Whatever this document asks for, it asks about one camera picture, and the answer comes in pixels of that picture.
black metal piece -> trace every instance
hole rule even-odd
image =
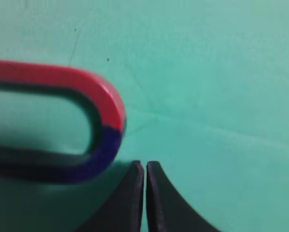
[[[106,203],[76,232],[140,232],[143,185],[143,167],[133,161]]]
[[[185,201],[157,161],[147,164],[146,208],[150,232],[219,232]]]

black object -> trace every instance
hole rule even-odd
[[[184,200],[157,161],[147,165],[146,208],[150,232],[219,232]]]
[[[140,232],[143,185],[143,167],[133,161],[106,203],[76,232]]]

teal background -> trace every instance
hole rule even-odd
[[[81,187],[0,180],[0,231],[72,231],[137,159],[160,161],[223,232],[289,231],[289,0],[0,0],[0,59],[100,73],[128,114],[117,162],[99,179]],[[4,96],[1,117],[25,108]],[[85,150],[91,132],[79,108],[31,101],[27,118],[64,111],[76,139],[56,137],[57,115],[55,130],[27,119],[13,121],[17,131],[51,138],[54,150]]]

scratch mark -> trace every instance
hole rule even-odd
[[[148,125],[152,124],[155,121],[156,121],[156,119],[149,120],[146,123],[144,123],[143,125],[131,130],[128,134],[126,134],[125,138],[129,137],[130,135],[132,135],[132,134],[134,134],[136,132],[141,131],[142,129],[144,129],[145,127],[147,127]]]
[[[142,84],[139,82],[139,80],[138,80],[136,74],[134,73],[133,69],[127,64],[125,64],[125,67],[129,70],[132,79],[135,81],[136,85],[140,88],[141,92],[143,92],[143,94],[144,94],[144,96],[145,96],[150,108],[155,113],[154,103],[151,100],[151,98],[149,97],[149,95],[147,94],[147,92],[145,91],[145,89],[143,88]]]
[[[78,30],[78,34],[77,34],[77,37],[76,37],[75,46],[73,47],[73,50],[72,50],[72,53],[71,53],[71,56],[70,56],[70,59],[69,59],[69,62],[68,62],[68,66],[71,65],[72,58],[73,58],[73,56],[74,56],[75,53],[76,53],[76,48],[77,48],[77,44],[78,44],[78,39],[80,38],[80,34],[81,34],[81,28]]]

green paper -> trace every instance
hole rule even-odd
[[[117,162],[160,161],[223,232],[289,231],[289,0],[0,0],[0,59],[102,74],[127,108]],[[85,125],[79,108],[61,110]],[[76,135],[84,149],[89,132]],[[54,149],[76,144],[63,134],[54,142]],[[76,187],[20,193],[20,183],[0,181],[0,223],[10,221],[0,231],[51,232],[60,223],[71,232],[121,177],[111,189],[88,183],[85,190],[104,192],[102,199],[83,199]],[[4,199],[13,200],[2,207]],[[147,232],[145,214],[142,225]]]

